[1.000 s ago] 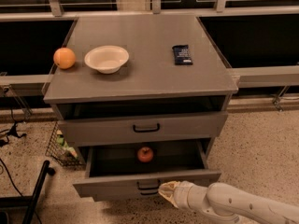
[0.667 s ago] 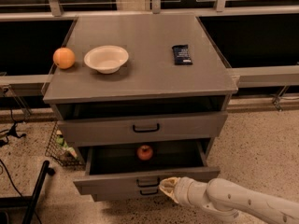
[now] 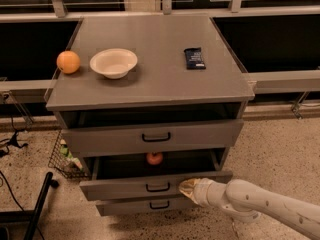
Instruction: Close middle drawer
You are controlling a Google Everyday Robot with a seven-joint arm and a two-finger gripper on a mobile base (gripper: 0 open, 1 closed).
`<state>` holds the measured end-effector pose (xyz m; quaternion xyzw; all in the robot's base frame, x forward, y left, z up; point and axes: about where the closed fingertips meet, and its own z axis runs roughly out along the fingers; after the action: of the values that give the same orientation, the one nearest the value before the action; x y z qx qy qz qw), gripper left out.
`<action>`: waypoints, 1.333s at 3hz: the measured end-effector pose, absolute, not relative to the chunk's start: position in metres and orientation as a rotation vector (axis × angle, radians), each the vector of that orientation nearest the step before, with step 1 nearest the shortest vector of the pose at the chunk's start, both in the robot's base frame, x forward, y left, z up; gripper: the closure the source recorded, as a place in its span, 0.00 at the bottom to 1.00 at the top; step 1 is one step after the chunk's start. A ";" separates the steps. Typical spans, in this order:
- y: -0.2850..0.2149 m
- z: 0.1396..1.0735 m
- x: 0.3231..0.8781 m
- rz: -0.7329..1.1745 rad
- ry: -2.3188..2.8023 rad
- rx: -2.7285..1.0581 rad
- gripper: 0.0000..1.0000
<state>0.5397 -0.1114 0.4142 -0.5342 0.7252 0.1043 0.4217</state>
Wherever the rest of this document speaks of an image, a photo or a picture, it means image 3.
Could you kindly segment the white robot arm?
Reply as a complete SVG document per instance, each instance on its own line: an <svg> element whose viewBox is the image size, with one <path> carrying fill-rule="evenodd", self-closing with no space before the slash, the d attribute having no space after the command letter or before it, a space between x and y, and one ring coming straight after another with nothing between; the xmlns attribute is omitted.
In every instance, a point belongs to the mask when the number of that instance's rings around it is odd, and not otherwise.
<svg viewBox="0 0 320 240"><path fill-rule="evenodd" d="M181 182L179 191L201 207L217 207L242 222L255 222L263 213L311 240L320 240L320 207L317 205L240 179L224 184L208 178L192 178Z"/></svg>

